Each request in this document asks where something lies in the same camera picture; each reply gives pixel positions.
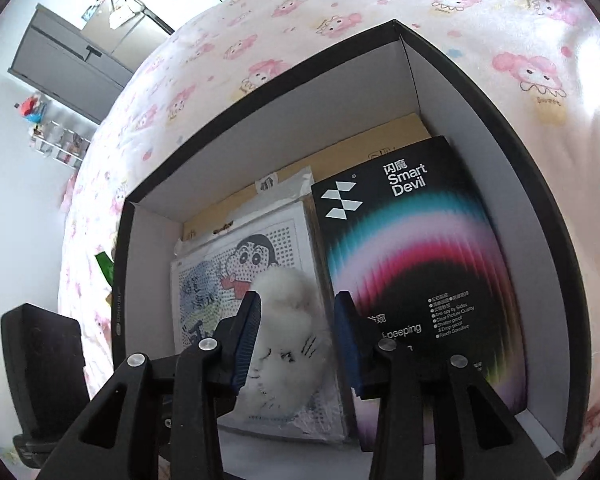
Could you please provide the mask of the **black Smart Devil box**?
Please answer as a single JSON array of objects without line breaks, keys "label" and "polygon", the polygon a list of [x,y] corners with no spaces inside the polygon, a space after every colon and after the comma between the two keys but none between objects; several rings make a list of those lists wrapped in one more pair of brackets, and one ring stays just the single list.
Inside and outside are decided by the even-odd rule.
[{"label": "black Smart Devil box", "polygon": [[461,354],[515,414],[527,404],[524,336],[498,237],[443,136],[312,186],[332,290],[381,338],[430,337]]}]

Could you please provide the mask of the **yellow screen protector box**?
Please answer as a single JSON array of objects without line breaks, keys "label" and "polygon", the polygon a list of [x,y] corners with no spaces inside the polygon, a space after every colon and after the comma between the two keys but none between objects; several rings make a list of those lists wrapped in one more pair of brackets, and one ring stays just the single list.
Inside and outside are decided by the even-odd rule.
[{"label": "yellow screen protector box", "polygon": [[[404,146],[430,138],[430,133],[416,114],[406,115],[386,122],[383,125],[363,131],[344,139],[319,152],[306,156],[292,164],[263,177],[280,183],[296,174],[304,167],[312,169],[314,179],[324,180],[333,174],[362,164],[366,160],[379,157],[404,148]],[[259,181],[227,195],[219,202],[207,207],[184,223],[184,240],[199,240],[204,234],[221,229],[230,222],[233,211],[261,194]]]}]

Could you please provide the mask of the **black cardboard storage box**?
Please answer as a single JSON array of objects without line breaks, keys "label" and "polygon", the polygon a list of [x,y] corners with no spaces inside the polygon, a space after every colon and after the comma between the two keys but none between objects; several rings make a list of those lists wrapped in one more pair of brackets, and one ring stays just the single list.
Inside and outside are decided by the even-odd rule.
[{"label": "black cardboard storage box", "polygon": [[591,383],[580,266],[539,167],[494,103],[403,24],[317,53],[230,106],[126,199],[116,256],[112,358],[174,351],[170,261],[183,223],[329,145],[408,114],[464,160],[501,242],[521,310],[528,406],[520,421],[556,472],[572,465]]}]

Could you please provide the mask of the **cartoon bead art kit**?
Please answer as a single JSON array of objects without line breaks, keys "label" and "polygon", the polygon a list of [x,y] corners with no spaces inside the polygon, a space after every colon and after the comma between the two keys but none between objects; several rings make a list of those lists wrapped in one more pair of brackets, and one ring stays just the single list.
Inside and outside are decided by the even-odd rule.
[{"label": "cartoon bead art kit", "polygon": [[310,204],[313,172],[304,167],[289,179],[248,200],[227,229],[201,240],[178,242],[171,264],[171,304],[176,351],[214,334],[237,313],[256,277],[273,266],[295,268],[314,283],[330,342],[323,381],[309,403],[292,417],[248,417],[238,408],[220,419],[222,427],[286,440],[342,442],[348,411],[343,405],[324,300],[324,277],[313,239]]}]

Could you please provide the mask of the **pink cartoon print bedsheet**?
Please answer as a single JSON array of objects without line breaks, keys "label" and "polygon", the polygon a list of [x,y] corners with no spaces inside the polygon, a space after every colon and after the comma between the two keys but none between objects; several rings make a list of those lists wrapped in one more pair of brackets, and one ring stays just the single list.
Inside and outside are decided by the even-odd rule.
[{"label": "pink cartoon print bedsheet", "polygon": [[600,24],[583,0],[226,0],[143,62],[95,132],[62,244],[59,310],[79,320],[85,378],[112,373],[108,288],[125,197],[227,107],[357,32],[399,20],[471,76],[517,130],[565,213],[593,334],[576,469],[600,452]]}]

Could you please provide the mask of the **green yellow corn snack bag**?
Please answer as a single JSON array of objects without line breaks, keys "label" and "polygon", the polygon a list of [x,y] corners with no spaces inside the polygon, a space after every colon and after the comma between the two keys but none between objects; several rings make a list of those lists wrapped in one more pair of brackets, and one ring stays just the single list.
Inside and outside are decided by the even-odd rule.
[{"label": "green yellow corn snack bag", "polygon": [[99,252],[95,259],[107,284],[110,287],[114,286],[114,260],[106,252]]}]

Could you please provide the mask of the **white fluffy plush toy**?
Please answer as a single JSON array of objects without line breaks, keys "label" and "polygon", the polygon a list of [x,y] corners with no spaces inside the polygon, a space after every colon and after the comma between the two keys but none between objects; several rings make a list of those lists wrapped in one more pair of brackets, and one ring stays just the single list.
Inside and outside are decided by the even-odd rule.
[{"label": "white fluffy plush toy", "polygon": [[248,417],[292,417],[320,388],[329,361],[320,296],[306,274],[286,266],[259,274],[251,290],[261,321],[238,408]]}]

